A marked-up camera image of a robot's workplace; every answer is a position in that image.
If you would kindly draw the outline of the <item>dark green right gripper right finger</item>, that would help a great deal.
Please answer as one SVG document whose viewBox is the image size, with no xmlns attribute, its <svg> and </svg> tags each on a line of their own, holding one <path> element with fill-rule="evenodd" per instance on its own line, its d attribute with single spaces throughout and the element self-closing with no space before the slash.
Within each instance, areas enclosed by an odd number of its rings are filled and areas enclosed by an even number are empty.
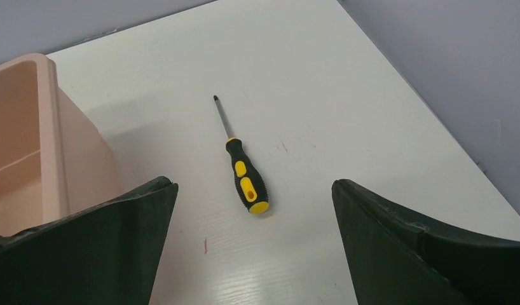
<svg viewBox="0 0 520 305">
<path fill-rule="evenodd" d="M 359 304 L 520 304 L 520 241 L 446 224 L 348 179 L 331 190 Z"/>
</svg>

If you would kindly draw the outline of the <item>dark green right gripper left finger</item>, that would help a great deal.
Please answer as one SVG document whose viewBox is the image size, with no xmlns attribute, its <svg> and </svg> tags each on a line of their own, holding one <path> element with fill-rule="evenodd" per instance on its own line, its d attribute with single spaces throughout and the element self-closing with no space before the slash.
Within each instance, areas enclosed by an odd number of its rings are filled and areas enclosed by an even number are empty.
<svg viewBox="0 0 520 305">
<path fill-rule="evenodd" d="M 0 236 L 0 304 L 148 304 L 178 191 L 160 176 Z"/>
</svg>

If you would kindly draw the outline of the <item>pink plastic bin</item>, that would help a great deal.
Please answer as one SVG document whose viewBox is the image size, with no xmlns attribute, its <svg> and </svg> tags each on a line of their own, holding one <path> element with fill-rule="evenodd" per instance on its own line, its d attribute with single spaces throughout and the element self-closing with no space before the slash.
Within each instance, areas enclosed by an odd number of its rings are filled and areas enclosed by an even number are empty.
<svg viewBox="0 0 520 305">
<path fill-rule="evenodd" d="M 0 65 L 0 236 L 122 193 L 113 153 L 57 83 L 54 61 L 31 53 Z"/>
</svg>

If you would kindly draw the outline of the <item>black and yellow screwdriver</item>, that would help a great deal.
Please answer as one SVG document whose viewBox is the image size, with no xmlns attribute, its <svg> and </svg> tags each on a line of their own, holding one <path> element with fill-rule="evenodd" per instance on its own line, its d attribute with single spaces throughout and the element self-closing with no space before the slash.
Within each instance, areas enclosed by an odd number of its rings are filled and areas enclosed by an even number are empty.
<svg viewBox="0 0 520 305">
<path fill-rule="evenodd" d="M 217 95 L 213 96 L 225 133 L 225 149 L 231 158 L 238 197 L 250 214 L 263 214 L 270 207 L 268 190 L 259 171 L 252 164 L 240 139 L 234 136 L 231 125 Z"/>
</svg>

